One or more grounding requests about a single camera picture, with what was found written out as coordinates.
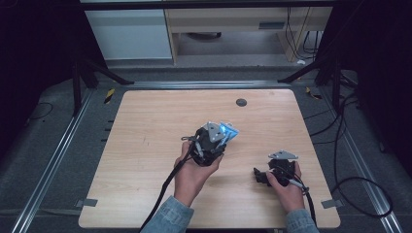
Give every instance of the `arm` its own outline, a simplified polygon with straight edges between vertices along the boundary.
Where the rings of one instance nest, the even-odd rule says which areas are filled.
[[[182,144],[182,154],[175,161],[175,166],[189,150],[189,142]],[[159,208],[154,217],[141,231],[142,233],[181,233],[185,232],[193,216],[190,208],[207,179],[219,169],[220,156],[209,167],[200,167],[192,159],[188,160],[175,176],[174,196],[170,196]]]
[[[295,162],[294,170],[301,177],[299,164]],[[281,186],[272,173],[266,172],[267,179],[279,197],[282,207],[287,214],[287,230],[289,233],[314,233],[319,232],[315,222],[305,210],[303,194],[300,187],[288,184]]]

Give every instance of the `hand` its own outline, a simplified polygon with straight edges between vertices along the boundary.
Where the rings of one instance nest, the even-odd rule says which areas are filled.
[[[176,159],[175,166],[184,159],[189,146],[190,142],[182,143],[182,155]],[[206,180],[219,169],[221,161],[222,157],[219,156],[212,165],[200,167],[193,159],[188,160],[175,176],[175,198],[190,207]]]
[[[302,175],[297,161],[294,163],[294,170],[299,177]],[[302,189],[300,187],[291,183],[289,183],[288,186],[281,186],[275,176],[269,171],[266,171],[266,177],[270,184],[272,184],[273,189],[275,189],[279,201],[287,213],[305,208]]]

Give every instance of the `blue sleeve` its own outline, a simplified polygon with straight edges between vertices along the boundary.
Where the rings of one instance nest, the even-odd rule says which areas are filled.
[[[143,228],[142,233],[185,232],[194,210],[170,196]]]
[[[288,233],[319,233],[315,222],[305,210],[296,210],[286,216]]]

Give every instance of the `person's left hand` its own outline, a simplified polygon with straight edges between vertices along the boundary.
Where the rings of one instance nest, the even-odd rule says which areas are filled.
[[[184,159],[190,142],[182,143],[182,154],[175,161],[175,166]],[[212,165],[200,167],[193,159],[188,160],[175,176],[175,198],[190,207],[194,198],[199,194],[206,180],[219,169],[223,156],[219,156]]]

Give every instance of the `wooden tabletop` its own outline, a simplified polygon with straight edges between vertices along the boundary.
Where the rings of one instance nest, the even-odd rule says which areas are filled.
[[[247,101],[245,107],[236,100]],[[285,212],[271,187],[257,183],[254,167],[268,169],[267,156],[286,150],[299,156],[310,187],[318,226],[340,224],[302,115],[288,89],[127,91],[120,104],[79,224],[84,228],[139,228],[180,156],[184,136],[208,121],[230,122],[239,134],[224,152],[220,169],[192,204],[189,228],[283,228]],[[173,194],[169,185],[163,201]]]

